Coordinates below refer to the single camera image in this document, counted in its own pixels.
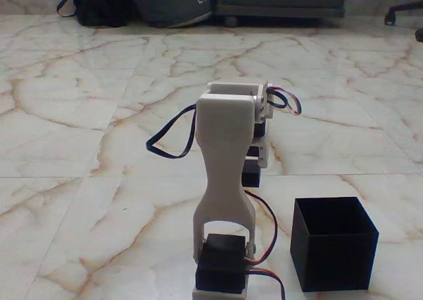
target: gray bag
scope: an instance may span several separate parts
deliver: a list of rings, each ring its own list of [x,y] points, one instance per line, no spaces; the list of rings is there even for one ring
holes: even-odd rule
[[[133,0],[143,19],[159,28],[188,26],[209,18],[212,0]]]

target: red wire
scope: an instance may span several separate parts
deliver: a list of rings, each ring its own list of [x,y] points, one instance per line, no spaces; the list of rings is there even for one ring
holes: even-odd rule
[[[274,229],[274,235],[273,235],[273,239],[272,242],[270,243],[269,247],[267,248],[266,252],[264,252],[263,256],[258,259],[258,260],[251,260],[251,259],[247,259],[248,264],[256,266],[261,264],[262,262],[264,262],[270,255],[270,253],[272,252],[275,244],[276,244],[276,240],[278,239],[278,220],[276,219],[276,215],[273,213],[272,209],[270,208],[270,206],[267,204],[266,201],[264,201],[263,198],[261,198],[260,196],[257,196],[256,194],[253,194],[251,192],[249,192],[248,190],[244,190],[246,194],[248,194],[249,196],[253,197],[254,199],[257,199],[258,201],[262,202],[264,204],[264,206],[266,206],[266,208],[268,209],[269,213],[272,215],[273,217],[273,221],[275,224],[275,229]]]
[[[279,278],[277,274],[275,274],[272,270],[264,269],[264,268],[253,268],[251,270],[247,270],[247,275],[259,275],[259,276],[268,276],[277,280],[280,284],[280,295],[282,300],[285,300],[285,287],[282,283],[282,280]]]
[[[269,87],[268,89],[273,89],[273,90],[276,90],[276,91],[282,91],[282,92],[288,94],[293,99],[293,101],[295,102],[295,105],[297,106],[297,110],[294,110],[289,103],[287,104],[286,108],[295,116],[298,116],[298,115],[301,114],[301,103],[300,103],[299,99],[294,94],[285,90],[283,87]]]

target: marble floor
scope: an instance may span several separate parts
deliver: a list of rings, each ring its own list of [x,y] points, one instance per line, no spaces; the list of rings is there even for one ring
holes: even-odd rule
[[[145,141],[207,82],[260,77],[302,101],[277,111],[257,194],[280,223],[266,267],[288,300],[423,295],[421,18],[339,27],[157,30],[0,16],[0,299],[190,299],[195,144],[170,161]],[[161,146],[184,148],[190,118]],[[294,198],[357,196],[380,231],[369,291],[304,294],[289,255]],[[258,253],[272,223],[258,209]],[[249,300],[280,299],[251,278]]]

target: chair leg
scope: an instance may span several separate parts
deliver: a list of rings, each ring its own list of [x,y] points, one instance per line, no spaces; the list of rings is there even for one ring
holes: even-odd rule
[[[397,11],[411,11],[411,10],[414,10],[414,9],[423,9],[423,1],[416,1],[414,3],[392,6],[389,9],[389,12],[385,16],[385,24],[387,26],[395,25],[395,21],[397,20],[397,17],[395,16],[395,12],[397,12]]]

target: backpack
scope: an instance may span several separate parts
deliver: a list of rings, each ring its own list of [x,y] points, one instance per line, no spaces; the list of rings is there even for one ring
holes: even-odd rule
[[[57,12],[62,17],[78,18],[83,26],[121,27],[128,23],[132,13],[131,0],[73,0],[76,7],[72,15],[63,16],[60,9],[69,0],[62,0]]]
[[[213,0],[133,0],[144,21],[158,28],[188,26],[212,15]]]

